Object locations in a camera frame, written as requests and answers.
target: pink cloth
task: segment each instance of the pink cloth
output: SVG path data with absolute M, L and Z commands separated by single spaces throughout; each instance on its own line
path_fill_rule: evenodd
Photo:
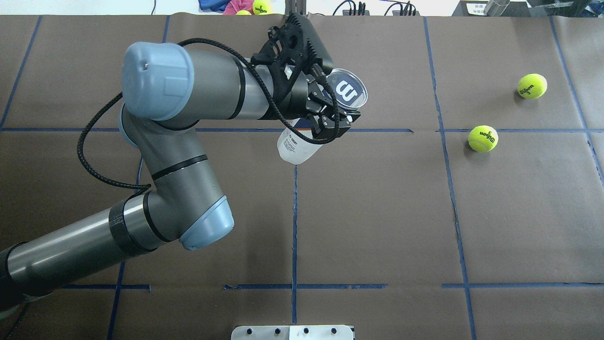
M 254 0 L 231 0 L 231 2 L 226 5 L 226 9 L 223 14 L 226 15 L 235 15 L 238 11 L 246 10 L 252 13 L 252 4 Z

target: light blue joint cap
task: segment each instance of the light blue joint cap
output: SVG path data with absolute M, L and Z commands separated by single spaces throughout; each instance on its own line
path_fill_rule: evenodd
M 223 196 L 182 234 L 179 241 L 187 250 L 203 248 L 226 236 L 234 225 L 227 197 Z
M 120 110 L 120 115 L 118 116 L 118 123 L 117 126 L 120 128 L 120 132 L 121 132 L 121 136 L 124 137 L 124 139 L 128 142 L 128 144 L 134 146 L 136 149 L 138 149 L 138 145 L 132 141 L 132 139 L 130 139 L 130 137 L 128 137 L 128 134 L 126 134 L 126 130 L 124 130 L 124 121 L 121 119 L 121 115 L 124 113 L 124 106 L 126 106 L 126 104 L 122 104 L 121 106 L 121 110 Z
M 179 45 L 136 42 L 121 69 L 124 102 L 142 118 L 168 120 L 187 104 L 193 91 L 191 57 Z

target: tennis ball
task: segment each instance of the tennis ball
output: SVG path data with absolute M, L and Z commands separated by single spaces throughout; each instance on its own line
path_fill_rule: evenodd
M 495 149 L 499 137 L 497 131 L 489 125 L 476 126 L 467 137 L 470 148 L 478 152 L 487 152 Z
M 255 0 L 252 4 L 254 14 L 265 15 L 272 13 L 272 4 L 270 0 Z
M 547 80 L 540 74 L 527 74 L 518 82 L 518 93 L 523 98 L 537 99 L 543 96 L 545 90 L 547 90 Z

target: white floor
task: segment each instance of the white floor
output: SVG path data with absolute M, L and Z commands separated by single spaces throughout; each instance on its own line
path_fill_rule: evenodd
M 341 0 L 309 0 L 306 7 L 310 13 L 331 15 L 340 2 Z M 284 12 L 283 0 L 273 0 L 273 3 L 276 12 Z M 371 15 L 384 15 L 391 4 L 381 0 L 367 0 L 366 3 L 366 9 Z M 424 16 L 450 16 L 458 0 L 416 0 L 412 3 Z M 153 0 L 0 0 L 0 15 L 149 15 L 152 9 Z M 348 5 L 343 5 L 341 9 L 348 9 Z M 156 15 L 179 12 L 219 14 L 201 11 L 197 0 L 157 0 Z

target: yellow tennis ball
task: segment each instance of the yellow tennis ball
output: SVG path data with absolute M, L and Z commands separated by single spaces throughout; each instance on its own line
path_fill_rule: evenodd
M 254 14 L 265 15 L 272 13 L 272 4 L 270 0 L 255 0 L 252 4 Z
M 489 125 L 476 126 L 467 137 L 470 148 L 478 152 L 487 152 L 495 149 L 499 141 L 497 131 Z
M 540 74 L 527 74 L 518 82 L 518 93 L 523 98 L 537 99 L 543 96 L 546 90 L 547 80 Z

